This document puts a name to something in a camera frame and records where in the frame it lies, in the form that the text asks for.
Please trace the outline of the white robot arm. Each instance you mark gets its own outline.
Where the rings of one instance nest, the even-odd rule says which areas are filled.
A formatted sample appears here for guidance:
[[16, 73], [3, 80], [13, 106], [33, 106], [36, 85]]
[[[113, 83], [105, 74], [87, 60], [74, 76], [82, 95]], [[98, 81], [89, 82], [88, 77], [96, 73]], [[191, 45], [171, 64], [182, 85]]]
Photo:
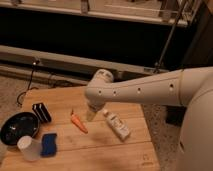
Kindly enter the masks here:
[[184, 106], [175, 171], [213, 171], [213, 67], [175, 70], [138, 79], [113, 81], [100, 69], [85, 88], [88, 108], [107, 102]]

